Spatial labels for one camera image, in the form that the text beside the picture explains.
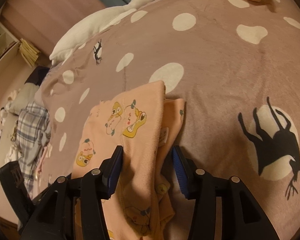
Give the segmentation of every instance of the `yellow tassel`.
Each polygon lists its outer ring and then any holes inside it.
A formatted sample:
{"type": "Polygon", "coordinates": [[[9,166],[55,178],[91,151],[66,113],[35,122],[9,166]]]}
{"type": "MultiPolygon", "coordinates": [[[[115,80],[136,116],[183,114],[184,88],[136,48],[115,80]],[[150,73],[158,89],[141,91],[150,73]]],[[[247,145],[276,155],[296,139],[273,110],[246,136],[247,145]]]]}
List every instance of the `yellow tassel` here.
{"type": "Polygon", "coordinates": [[[30,66],[33,67],[35,62],[37,61],[39,54],[41,53],[35,46],[31,43],[27,42],[24,39],[20,40],[19,51],[25,60],[25,62],[30,66]]]}

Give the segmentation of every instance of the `plaid shirt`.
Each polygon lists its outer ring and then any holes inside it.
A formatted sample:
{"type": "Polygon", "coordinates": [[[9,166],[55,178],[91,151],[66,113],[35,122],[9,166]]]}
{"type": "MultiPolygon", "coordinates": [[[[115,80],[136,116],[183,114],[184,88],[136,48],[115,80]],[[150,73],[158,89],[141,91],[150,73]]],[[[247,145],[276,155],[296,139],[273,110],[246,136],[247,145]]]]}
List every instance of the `plaid shirt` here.
{"type": "Polygon", "coordinates": [[[47,109],[35,102],[30,102],[26,108],[22,109],[18,118],[15,143],[21,153],[18,162],[30,197],[32,196],[35,170],[45,146],[40,144],[41,138],[43,134],[50,138],[50,134],[45,134],[48,124],[49,114],[47,109]],[[33,150],[36,143],[39,144],[39,147],[33,150]]]}

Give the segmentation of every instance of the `pink curtain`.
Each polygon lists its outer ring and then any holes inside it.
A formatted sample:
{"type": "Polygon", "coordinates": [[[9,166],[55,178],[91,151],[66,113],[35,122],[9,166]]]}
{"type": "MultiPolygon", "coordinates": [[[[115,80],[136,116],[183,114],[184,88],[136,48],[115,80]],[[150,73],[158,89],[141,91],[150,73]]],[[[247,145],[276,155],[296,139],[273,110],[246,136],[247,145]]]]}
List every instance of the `pink curtain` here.
{"type": "Polygon", "coordinates": [[[0,21],[48,56],[74,24],[104,8],[100,0],[7,0],[0,21]]]}

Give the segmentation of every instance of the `silver screw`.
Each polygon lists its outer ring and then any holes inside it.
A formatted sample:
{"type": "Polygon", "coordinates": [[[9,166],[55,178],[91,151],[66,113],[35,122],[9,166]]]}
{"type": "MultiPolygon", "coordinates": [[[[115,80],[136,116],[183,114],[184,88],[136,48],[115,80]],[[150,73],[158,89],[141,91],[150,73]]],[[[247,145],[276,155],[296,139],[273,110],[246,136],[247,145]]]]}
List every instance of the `silver screw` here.
{"type": "Polygon", "coordinates": [[[203,175],[205,174],[205,171],[203,169],[196,169],[195,173],[198,175],[203,175]]]}
{"type": "Polygon", "coordinates": [[[239,179],[238,177],[236,177],[236,176],[233,176],[233,177],[231,178],[231,180],[232,180],[234,183],[238,183],[238,182],[240,181],[240,179],[239,179]]]}
{"type": "Polygon", "coordinates": [[[92,175],[99,175],[101,173],[101,170],[99,170],[99,169],[93,169],[92,171],[91,171],[91,174],[92,175]]]}
{"type": "Polygon", "coordinates": [[[57,178],[58,183],[63,183],[65,181],[66,181],[66,177],[64,177],[64,176],[61,176],[61,177],[57,178]]]}

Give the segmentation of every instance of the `bed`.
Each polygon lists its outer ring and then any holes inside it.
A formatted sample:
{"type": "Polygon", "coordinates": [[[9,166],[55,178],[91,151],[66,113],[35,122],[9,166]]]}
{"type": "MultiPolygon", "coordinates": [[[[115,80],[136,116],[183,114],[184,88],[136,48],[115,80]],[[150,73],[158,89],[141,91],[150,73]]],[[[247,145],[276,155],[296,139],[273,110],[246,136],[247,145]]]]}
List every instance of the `bed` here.
{"type": "MultiPolygon", "coordinates": [[[[293,0],[159,0],[90,38],[40,86],[51,139],[38,191],[73,171],[93,107],[159,80],[167,99],[186,102],[175,144],[212,175],[240,177],[280,239],[291,239],[300,228],[300,9],[293,0]]],[[[164,238],[186,239],[194,202],[181,194],[169,158],[162,174],[175,211],[164,238]]]]}

